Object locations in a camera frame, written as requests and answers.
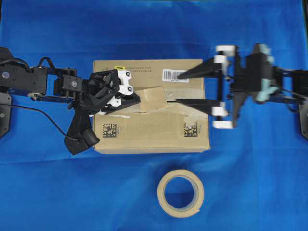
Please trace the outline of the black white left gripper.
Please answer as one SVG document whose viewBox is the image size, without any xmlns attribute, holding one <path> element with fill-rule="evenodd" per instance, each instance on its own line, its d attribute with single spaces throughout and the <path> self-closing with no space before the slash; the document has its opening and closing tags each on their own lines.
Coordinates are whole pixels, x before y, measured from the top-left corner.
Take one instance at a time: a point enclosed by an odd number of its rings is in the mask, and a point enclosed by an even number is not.
<svg viewBox="0 0 308 231">
<path fill-rule="evenodd" d="M 124 68 L 92 73 L 82 81 L 81 109 L 106 115 L 139 104 L 130 80 L 131 72 Z"/>
</svg>

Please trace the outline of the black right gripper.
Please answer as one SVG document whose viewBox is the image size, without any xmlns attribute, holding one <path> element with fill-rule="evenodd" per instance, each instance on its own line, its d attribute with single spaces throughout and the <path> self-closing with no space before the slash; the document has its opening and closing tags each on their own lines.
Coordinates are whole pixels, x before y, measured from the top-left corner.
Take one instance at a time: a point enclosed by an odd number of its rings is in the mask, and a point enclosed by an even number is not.
<svg viewBox="0 0 308 231">
<path fill-rule="evenodd" d="M 265 54 L 255 51 L 255 46 L 253 53 L 246 57 L 246 68 L 241 68 L 241 59 L 235 45 L 219 45 L 216 46 L 216 51 L 222 53 L 222 55 L 215 55 L 178 76 L 178 79 L 222 77 L 227 72 L 227 57 L 234 57 L 234 76 L 233 82 L 230 84 L 233 95 L 232 120 L 224 121 L 217 119 L 212 123 L 213 127 L 222 129 L 235 128 L 240 108 L 247 97 L 251 96 L 255 101 L 258 92 L 261 91 L 261 76 L 263 74 L 265 74 L 265 77 L 272 77 L 272 85 L 276 86 L 273 67 L 270 67 L 270 65 L 266 63 Z M 228 115 L 225 103 L 222 101 L 207 99 L 176 99 L 176 102 L 192 107 L 211 116 Z"/>
</svg>

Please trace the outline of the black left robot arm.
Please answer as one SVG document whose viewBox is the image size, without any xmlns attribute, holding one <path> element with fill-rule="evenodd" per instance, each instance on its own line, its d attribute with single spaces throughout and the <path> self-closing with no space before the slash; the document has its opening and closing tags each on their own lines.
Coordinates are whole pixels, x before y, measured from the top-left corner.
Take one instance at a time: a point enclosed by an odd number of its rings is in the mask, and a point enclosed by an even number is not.
<svg viewBox="0 0 308 231">
<path fill-rule="evenodd" d="M 33 101 L 67 103 L 75 115 L 67 139 L 79 141 L 90 135 L 90 116 L 109 114 L 140 103 L 130 85 L 131 72 L 123 67 L 91 73 L 88 79 L 76 69 L 56 68 L 49 57 L 30 67 L 14 57 L 8 48 L 0 49 L 0 91 L 29 97 Z"/>
</svg>

